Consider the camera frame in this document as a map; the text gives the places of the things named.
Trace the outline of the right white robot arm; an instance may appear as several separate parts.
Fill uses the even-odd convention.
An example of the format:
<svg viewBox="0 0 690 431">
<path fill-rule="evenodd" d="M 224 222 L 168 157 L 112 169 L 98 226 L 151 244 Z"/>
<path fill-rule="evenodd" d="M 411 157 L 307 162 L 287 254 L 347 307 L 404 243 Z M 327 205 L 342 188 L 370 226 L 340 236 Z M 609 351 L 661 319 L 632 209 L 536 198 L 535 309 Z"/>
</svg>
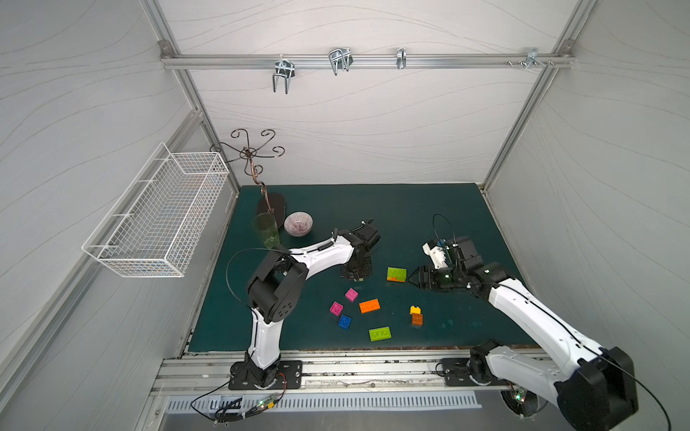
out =
<svg viewBox="0 0 690 431">
<path fill-rule="evenodd" d="M 467 237 L 429 241 L 431 264 L 409 283 L 421 290 L 461 292 L 503 312 L 546 352 L 534 359 L 495 340 L 472 348 L 465 365 L 476 385 L 513 384 L 555 405 L 577 430 L 609 430 L 639 409 L 634 362 L 621 348 L 603 348 L 538 300 L 498 262 L 486 263 Z"/>
</svg>

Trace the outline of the orange 2x3 brick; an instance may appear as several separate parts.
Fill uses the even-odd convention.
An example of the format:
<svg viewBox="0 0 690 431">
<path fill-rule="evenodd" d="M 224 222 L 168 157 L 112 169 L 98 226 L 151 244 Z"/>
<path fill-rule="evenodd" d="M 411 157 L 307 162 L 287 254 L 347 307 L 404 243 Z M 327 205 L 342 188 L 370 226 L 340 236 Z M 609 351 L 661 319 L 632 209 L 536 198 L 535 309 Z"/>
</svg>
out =
<svg viewBox="0 0 690 431">
<path fill-rule="evenodd" d="M 359 310 L 362 314 L 375 312 L 381 309 L 381 305 L 377 299 L 368 300 L 359 304 Z"/>
</svg>

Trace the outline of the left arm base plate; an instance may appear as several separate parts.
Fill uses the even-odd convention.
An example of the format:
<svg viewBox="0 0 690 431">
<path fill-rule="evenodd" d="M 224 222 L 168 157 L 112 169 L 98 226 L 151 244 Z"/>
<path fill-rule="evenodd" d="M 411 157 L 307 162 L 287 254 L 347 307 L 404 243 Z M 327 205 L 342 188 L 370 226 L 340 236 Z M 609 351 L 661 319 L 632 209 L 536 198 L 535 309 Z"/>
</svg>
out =
<svg viewBox="0 0 690 431">
<path fill-rule="evenodd" d="M 230 391 L 282 391 L 302 386 L 303 362 L 279 360 L 267 369 L 259 368 L 251 359 L 231 366 L 228 389 Z"/>
</svg>

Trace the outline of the blue brick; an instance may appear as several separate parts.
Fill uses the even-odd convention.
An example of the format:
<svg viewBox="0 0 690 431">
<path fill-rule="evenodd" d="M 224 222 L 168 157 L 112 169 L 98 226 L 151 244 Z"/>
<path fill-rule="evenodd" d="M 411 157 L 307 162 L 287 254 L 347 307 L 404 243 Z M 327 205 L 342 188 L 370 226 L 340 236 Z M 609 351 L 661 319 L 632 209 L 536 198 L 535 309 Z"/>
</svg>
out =
<svg viewBox="0 0 690 431">
<path fill-rule="evenodd" d="M 348 330 L 350 328 L 352 318 L 346 315 L 342 315 L 338 321 L 338 326 L 343 330 Z"/>
</svg>

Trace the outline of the long lime green brick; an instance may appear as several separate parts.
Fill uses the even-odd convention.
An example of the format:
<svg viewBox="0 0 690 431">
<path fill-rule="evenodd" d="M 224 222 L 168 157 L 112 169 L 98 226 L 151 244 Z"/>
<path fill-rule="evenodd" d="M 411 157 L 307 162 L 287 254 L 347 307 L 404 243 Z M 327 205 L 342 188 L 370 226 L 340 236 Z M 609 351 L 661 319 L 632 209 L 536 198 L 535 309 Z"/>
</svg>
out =
<svg viewBox="0 0 690 431">
<path fill-rule="evenodd" d="M 407 279 L 407 269 L 389 267 L 386 271 L 386 278 Z"/>
</svg>

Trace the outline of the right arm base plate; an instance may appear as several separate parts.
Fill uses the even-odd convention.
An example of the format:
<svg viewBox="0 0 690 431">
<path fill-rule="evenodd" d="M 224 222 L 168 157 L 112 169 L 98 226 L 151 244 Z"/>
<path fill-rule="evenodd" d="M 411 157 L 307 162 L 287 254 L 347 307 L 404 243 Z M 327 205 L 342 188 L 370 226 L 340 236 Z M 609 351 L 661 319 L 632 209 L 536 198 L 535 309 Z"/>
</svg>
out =
<svg viewBox="0 0 690 431">
<path fill-rule="evenodd" d="M 492 380 L 484 383 L 476 382 L 472 379 L 471 370 L 467 366 L 468 361 L 468 358 L 442 358 L 436 364 L 434 372 L 447 387 L 510 388 L 506 381 L 496 378 L 492 378 Z"/>
</svg>

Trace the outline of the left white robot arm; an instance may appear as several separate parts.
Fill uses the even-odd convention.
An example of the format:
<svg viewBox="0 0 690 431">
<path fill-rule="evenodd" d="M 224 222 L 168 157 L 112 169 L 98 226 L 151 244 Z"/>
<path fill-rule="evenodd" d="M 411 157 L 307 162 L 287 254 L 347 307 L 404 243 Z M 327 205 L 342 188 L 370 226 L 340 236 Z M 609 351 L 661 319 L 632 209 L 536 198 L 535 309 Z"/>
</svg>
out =
<svg viewBox="0 0 690 431">
<path fill-rule="evenodd" d="M 253 273 L 247 285 L 253 317 L 252 338 L 246 360 L 257 375 L 274 371 L 280 363 L 280 335 L 305 283 L 332 267 L 355 282 L 373 273 L 371 253 L 380 233 L 371 221 L 352 230 L 334 230 L 332 237 L 299 249 L 276 246 Z"/>
</svg>

